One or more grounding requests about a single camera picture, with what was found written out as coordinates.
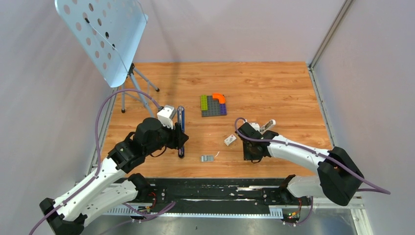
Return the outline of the grey staple tray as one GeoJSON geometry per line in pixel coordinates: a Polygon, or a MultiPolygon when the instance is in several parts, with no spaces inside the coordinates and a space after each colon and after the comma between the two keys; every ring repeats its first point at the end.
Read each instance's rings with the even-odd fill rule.
{"type": "Polygon", "coordinates": [[[201,162],[213,162],[214,161],[214,156],[213,155],[202,155],[200,157],[200,161],[201,162]]]}

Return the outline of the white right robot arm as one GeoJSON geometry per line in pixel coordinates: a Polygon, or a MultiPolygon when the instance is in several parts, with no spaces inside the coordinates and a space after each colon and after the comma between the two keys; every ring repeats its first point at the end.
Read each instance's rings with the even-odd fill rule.
{"type": "Polygon", "coordinates": [[[364,181],[364,175],[340,147],[321,149],[292,141],[274,131],[260,133],[248,122],[235,130],[243,142],[244,160],[261,162],[262,158],[278,158],[314,172],[313,176],[291,174],[277,188],[275,198],[292,204],[306,196],[326,197],[346,206],[364,181]]]}

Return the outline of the white stapler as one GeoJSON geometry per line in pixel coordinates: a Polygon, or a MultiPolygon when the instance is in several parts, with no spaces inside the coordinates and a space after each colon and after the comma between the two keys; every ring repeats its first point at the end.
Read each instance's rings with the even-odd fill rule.
{"type": "Polygon", "coordinates": [[[269,120],[266,124],[260,127],[260,132],[265,132],[272,129],[276,125],[276,121],[274,119],[269,120]]]}

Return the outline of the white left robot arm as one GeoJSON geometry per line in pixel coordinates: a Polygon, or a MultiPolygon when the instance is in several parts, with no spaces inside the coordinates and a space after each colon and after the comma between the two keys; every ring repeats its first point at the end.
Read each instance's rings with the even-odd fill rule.
{"type": "Polygon", "coordinates": [[[151,187],[139,173],[108,189],[112,183],[145,162],[157,150],[180,149],[189,139],[179,123],[167,127],[158,119],[148,117],[134,132],[117,143],[90,175],[62,196],[45,198],[40,208],[56,235],[79,235],[103,213],[122,203],[145,202],[151,187]]]}

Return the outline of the white staple box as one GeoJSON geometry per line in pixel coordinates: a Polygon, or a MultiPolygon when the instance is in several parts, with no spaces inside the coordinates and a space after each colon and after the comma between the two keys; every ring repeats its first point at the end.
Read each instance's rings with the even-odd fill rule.
{"type": "Polygon", "coordinates": [[[226,139],[224,139],[224,143],[226,146],[230,146],[236,140],[237,140],[237,137],[235,135],[230,135],[226,139]]]}

